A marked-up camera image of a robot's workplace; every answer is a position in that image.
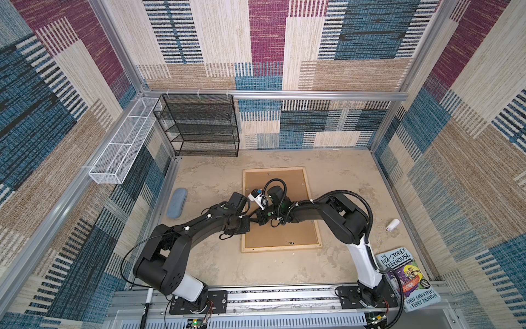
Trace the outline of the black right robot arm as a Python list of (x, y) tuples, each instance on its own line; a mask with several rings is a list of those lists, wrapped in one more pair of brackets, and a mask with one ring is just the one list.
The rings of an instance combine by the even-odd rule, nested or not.
[(360, 303), (377, 307), (383, 300), (386, 282), (376, 263), (369, 237), (373, 212), (367, 201), (348, 190), (335, 190), (314, 200), (292, 202), (283, 180), (274, 178), (263, 189), (254, 189), (248, 200), (257, 204), (254, 213), (259, 225), (277, 220), (280, 225), (322, 220), (332, 234), (345, 244), (358, 273)]

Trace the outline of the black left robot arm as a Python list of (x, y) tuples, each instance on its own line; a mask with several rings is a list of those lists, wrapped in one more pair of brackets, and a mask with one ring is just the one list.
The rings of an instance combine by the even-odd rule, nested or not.
[(229, 236), (246, 233), (248, 210), (248, 198), (234, 192), (228, 201), (209, 207), (189, 222), (171, 227), (160, 224), (137, 258), (134, 276), (165, 296), (186, 301), (192, 311), (208, 309), (208, 286), (186, 272), (190, 251), (220, 231)]

